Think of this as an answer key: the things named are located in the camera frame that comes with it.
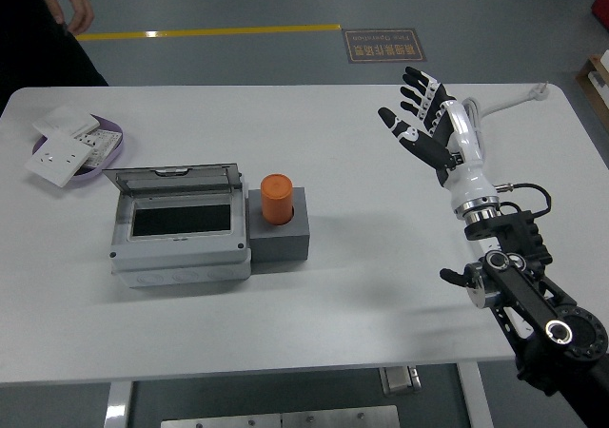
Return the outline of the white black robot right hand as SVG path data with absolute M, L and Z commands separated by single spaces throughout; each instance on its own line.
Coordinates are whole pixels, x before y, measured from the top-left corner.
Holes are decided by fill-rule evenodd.
M 402 147 L 435 169 L 459 219 L 471 222 L 476 214 L 499 215 L 499 194 L 484 176 L 481 144 L 464 105 L 442 83 L 416 68 L 405 69 L 403 82 L 401 107 L 424 129 L 382 107 L 378 114 L 386 127 Z

